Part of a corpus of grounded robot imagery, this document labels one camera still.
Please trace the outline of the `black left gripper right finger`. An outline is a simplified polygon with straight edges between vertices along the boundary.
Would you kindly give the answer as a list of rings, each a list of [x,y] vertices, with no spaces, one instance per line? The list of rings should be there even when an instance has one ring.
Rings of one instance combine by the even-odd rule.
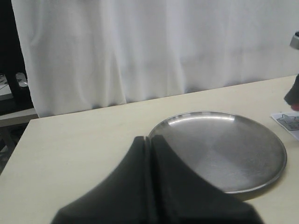
[[[262,224],[255,208],[189,168],[161,135],[151,139],[152,183],[162,224]]]

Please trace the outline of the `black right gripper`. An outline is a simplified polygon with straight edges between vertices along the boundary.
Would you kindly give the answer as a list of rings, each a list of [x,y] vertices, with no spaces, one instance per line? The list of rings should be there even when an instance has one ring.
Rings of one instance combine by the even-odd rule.
[[[285,95],[284,100],[292,110],[299,109],[299,74],[296,76],[293,86]]]

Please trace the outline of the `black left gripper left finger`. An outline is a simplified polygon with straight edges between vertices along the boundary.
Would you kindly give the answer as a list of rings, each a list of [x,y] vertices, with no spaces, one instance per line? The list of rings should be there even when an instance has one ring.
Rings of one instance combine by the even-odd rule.
[[[95,188],[61,208],[52,223],[156,223],[149,139],[135,137],[115,170]]]

